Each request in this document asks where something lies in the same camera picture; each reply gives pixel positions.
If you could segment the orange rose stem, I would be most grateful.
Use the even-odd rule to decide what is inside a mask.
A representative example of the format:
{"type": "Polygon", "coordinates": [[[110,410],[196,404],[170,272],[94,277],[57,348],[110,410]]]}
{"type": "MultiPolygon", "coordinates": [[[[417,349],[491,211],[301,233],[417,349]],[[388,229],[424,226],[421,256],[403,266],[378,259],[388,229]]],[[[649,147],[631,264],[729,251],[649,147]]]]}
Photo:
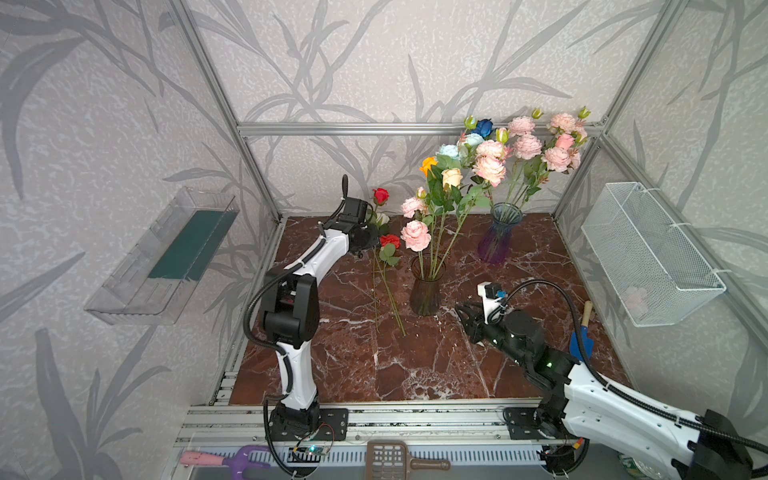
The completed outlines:
{"type": "Polygon", "coordinates": [[[419,167],[419,170],[423,173],[423,175],[426,178],[428,178],[432,168],[437,164],[438,164],[438,161],[434,156],[427,157],[422,161],[421,166],[419,167]]]}

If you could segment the pink rose bud stem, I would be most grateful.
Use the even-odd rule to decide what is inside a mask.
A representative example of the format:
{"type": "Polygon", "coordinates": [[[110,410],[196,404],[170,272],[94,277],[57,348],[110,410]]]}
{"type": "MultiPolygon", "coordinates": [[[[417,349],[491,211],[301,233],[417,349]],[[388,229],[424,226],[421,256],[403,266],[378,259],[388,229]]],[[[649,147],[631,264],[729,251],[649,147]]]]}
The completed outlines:
{"type": "Polygon", "coordinates": [[[560,134],[555,142],[555,146],[562,150],[568,151],[575,143],[575,138],[568,133],[560,134]]]}

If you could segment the purple glass vase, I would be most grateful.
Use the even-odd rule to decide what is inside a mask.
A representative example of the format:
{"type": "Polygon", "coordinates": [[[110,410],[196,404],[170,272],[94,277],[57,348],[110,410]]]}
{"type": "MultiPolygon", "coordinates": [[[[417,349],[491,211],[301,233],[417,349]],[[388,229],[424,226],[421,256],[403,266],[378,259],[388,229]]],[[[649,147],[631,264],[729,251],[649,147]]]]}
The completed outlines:
{"type": "Polygon", "coordinates": [[[502,263],[509,252],[513,229],[522,221],[523,212],[508,202],[491,208],[491,224],[481,239],[477,253],[480,260],[490,264],[502,263]]]}

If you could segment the pale pink peony stem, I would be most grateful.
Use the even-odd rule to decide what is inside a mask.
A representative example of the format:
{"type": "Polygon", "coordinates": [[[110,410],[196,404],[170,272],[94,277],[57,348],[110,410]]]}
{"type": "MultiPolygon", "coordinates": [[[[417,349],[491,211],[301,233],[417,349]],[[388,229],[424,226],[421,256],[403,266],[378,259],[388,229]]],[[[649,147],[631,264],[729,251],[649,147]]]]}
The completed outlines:
{"type": "Polygon", "coordinates": [[[522,208],[532,196],[531,189],[536,190],[539,166],[542,152],[542,142],[534,135],[536,121],[543,112],[540,108],[534,108],[530,115],[514,117],[508,124],[512,155],[515,158],[515,178],[508,192],[507,199],[513,199],[513,203],[522,208]]]}
{"type": "Polygon", "coordinates": [[[550,175],[555,173],[568,174],[581,164],[579,149],[551,147],[541,155],[529,161],[523,169],[524,183],[521,204],[525,205],[542,186],[548,182],[550,175]]]}

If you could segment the single red rose stem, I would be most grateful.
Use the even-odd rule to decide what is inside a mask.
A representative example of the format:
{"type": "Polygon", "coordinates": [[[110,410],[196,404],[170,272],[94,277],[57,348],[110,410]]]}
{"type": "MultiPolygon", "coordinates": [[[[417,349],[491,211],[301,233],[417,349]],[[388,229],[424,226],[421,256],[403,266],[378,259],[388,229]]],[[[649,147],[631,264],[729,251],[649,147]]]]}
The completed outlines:
{"type": "Polygon", "coordinates": [[[390,198],[389,192],[384,188],[375,188],[372,190],[373,206],[368,216],[368,223],[376,226],[380,231],[385,230],[390,221],[390,217],[382,210],[390,198]]]}

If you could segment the light pink rose stem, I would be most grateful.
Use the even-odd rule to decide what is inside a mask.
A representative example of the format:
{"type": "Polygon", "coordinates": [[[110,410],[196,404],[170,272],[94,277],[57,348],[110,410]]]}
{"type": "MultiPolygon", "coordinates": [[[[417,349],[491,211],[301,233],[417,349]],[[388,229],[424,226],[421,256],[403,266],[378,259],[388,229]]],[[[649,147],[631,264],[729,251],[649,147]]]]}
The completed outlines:
{"type": "Polygon", "coordinates": [[[408,220],[401,230],[401,238],[406,247],[419,255],[420,260],[427,258],[430,265],[421,264],[421,277],[433,280],[435,273],[434,249],[430,225],[433,220],[427,205],[428,192],[419,187],[415,196],[406,199],[401,205],[403,217],[408,220]]]}

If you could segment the dark red glass vase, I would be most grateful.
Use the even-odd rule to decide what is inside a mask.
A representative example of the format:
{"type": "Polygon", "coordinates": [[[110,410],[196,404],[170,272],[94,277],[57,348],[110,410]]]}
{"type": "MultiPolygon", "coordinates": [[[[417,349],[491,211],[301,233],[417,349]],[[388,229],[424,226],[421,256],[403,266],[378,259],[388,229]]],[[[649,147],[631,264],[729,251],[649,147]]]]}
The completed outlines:
{"type": "Polygon", "coordinates": [[[442,268],[438,273],[430,276],[431,261],[414,257],[410,264],[410,271],[414,277],[409,298],[412,312],[418,316],[436,315],[442,302],[441,285],[445,269],[442,268]]]}

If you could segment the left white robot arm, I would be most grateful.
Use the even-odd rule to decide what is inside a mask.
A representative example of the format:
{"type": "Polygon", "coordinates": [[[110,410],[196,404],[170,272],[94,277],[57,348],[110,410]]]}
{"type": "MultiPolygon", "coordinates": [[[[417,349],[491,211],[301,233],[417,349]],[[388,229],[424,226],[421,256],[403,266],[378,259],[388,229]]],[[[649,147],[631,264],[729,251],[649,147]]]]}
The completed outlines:
{"type": "Polygon", "coordinates": [[[378,230],[367,221],[371,206],[351,197],[348,183],[344,175],[340,204],[319,223],[314,243],[286,267],[268,271],[243,314],[248,341],[277,355],[281,394],[267,400],[275,404],[266,420],[272,437],[304,437],[321,429],[311,358],[320,323],[319,285],[339,259],[372,248],[378,239],[378,230]]]}

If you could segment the pink-edged rose spray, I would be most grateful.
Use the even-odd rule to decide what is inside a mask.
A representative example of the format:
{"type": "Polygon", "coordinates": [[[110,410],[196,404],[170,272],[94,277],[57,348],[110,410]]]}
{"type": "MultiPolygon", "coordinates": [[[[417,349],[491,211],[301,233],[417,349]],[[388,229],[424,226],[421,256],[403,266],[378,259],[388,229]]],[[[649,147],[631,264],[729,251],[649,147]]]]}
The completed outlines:
{"type": "MultiPolygon", "coordinates": [[[[506,157],[506,146],[489,136],[477,147],[473,165],[467,169],[458,168],[462,174],[461,201],[456,205],[455,211],[447,216],[448,218],[450,215],[454,215],[457,226],[456,231],[451,234],[448,246],[443,248],[440,254],[440,270],[443,268],[468,214],[479,204],[489,205],[492,190],[505,179],[507,173],[506,157]]],[[[442,237],[446,231],[447,218],[442,237]]]]}

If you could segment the white pink-edged rose stem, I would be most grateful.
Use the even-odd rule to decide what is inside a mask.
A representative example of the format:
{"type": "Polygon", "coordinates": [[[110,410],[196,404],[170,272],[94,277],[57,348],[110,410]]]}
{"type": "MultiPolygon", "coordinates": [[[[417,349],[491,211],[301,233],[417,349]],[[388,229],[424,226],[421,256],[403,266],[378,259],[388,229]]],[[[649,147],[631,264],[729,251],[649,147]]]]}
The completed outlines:
{"type": "Polygon", "coordinates": [[[577,142],[583,143],[587,138],[586,120],[591,110],[584,106],[577,114],[567,112],[554,114],[548,124],[548,130],[553,134],[571,135],[577,142]]]}

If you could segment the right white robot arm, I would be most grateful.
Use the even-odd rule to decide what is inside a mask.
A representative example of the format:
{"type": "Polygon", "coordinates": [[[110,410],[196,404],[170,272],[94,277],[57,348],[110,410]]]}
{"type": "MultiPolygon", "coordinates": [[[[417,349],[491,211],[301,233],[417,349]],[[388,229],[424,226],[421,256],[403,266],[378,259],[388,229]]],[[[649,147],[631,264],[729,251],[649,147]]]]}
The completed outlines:
{"type": "Polygon", "coordinates": [[[766,445],[738,435],[725,416],[674,408],[612,381],[590,363],[583,340],[576,341],[578,355],[549,345],[542,326],[512,309],[513,295],[499,284],[482,282],[477,292],[479,302],[458,303],[455,312],[471,342],[495,347],[543,392],[536,430],[603,444],[666,479],[767,476],[751,457],[766,453],[766,445]]]}

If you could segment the peach rose bud stem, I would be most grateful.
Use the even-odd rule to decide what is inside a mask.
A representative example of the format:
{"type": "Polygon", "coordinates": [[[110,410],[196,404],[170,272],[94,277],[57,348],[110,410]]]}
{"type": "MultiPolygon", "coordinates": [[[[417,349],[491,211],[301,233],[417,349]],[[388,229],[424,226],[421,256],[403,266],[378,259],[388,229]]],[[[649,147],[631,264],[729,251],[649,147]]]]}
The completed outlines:
{"type": "Polygon", "coordinates": [[[448,169],[447,174],[438,166],[432,166],[427,174],[427,186],[429,192],[427,204],[431,224],[430,267],[427,278],[435,280],[440,270],[440,250],[442,234],[445,229],[445,221],[449,213],[455,211],[456,205],[461,201],[462,174],[458,168],[448,169]]]}

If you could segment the pale blue flower stem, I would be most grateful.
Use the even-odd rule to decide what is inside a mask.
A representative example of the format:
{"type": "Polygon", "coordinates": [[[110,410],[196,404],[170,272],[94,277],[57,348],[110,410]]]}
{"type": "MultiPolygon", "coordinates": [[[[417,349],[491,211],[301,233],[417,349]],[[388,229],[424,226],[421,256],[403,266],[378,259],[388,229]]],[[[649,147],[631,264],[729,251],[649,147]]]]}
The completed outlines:
{"type": "Polygon", "coordinates": [[[473,165],[477,147],[486,139],[473,134],[477,122],[476,118],[469,116],[464,120],[464,131],[455,144],[444,144],[437,152],[438,167],[447,170],[451,168],[467,169],[473,165]]]}

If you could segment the blue rose stem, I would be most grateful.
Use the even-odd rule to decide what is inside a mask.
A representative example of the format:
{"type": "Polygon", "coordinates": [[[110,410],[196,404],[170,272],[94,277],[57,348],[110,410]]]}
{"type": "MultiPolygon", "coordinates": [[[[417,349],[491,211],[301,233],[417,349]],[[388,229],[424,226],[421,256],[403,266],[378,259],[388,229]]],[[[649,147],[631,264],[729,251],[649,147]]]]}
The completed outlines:
{"type": "Polygon", "coordinates": [[[487,139],[493,131],[493,122],[490,119],[479,120],[472,130],[473,134],[479,135],[484,139],[487,139]]]}

